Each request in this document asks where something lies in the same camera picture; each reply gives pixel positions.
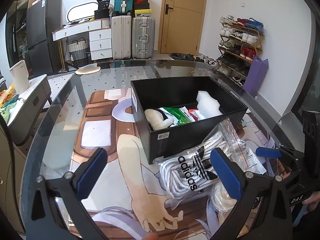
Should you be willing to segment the person's right hand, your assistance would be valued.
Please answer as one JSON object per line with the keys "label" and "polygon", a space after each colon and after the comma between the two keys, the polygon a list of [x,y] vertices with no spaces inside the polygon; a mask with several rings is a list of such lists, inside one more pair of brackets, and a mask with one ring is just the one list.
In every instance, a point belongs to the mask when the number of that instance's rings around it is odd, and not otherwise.
{"label": "person's right hand", "polygon": [[320,192],[315,191],[311,196],[302,202],[303,205],[307,205],[307,211],[312,212],[316,209],[318,203],[320,202]]}

